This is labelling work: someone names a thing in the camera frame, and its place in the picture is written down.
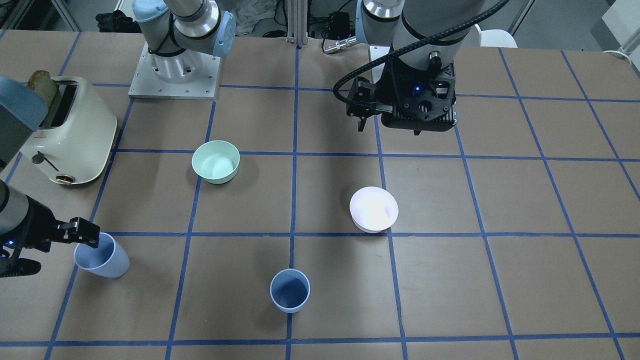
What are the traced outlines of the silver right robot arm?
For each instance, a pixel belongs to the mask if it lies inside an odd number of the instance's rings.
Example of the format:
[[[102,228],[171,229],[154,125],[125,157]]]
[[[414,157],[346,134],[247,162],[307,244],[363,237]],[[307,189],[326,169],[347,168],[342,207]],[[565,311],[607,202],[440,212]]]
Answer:
[[[135,0],[135,18],[149,52],[158,57],[196,51],[214,57],[229,54],[236,22],[214,0]],[[49,107],[36,91],[1,78],[1,166],[15,155],[45,119]],[[50,208],[22,191],[1,183],[1,276],[38,274],[37,260],[21,257],[23,249],[48,253],[53,242],[98,248],[100,227],[75,217],[56,219]]]

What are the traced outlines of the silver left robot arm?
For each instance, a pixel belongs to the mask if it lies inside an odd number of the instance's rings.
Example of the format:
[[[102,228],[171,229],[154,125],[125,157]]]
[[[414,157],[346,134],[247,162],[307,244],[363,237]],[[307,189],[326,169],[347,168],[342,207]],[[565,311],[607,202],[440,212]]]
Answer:
[[[359,0],[357,41],[396,51],[441,34],[478,16],[483,0]],[[391,129],[447,132],[455,119],[454,57],[469,33],[465,28],[386,60],[374,80],[356,76],[346,114],[361,132],[368,118],[381,117]]]

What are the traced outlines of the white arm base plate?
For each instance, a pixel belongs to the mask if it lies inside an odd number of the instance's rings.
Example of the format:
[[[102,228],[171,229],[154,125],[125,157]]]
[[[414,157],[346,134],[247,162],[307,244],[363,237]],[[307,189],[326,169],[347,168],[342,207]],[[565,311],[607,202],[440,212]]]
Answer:
[[[373,60],[380,59],[381,57],[388,55],[389,52],[390,52],[390,47],[381,46],[381,45],[370,45],[369,61],[372,62]],[[386,66],[385,63],[382,63],[382,64],[378,64],[377,66],[371,69],[372,82],[375,83],[380,80],[385,66]]]
[[[151,54],[147,43],[128,91],[134,99],[217,99],[221,57],[186,50],[173,57]]]

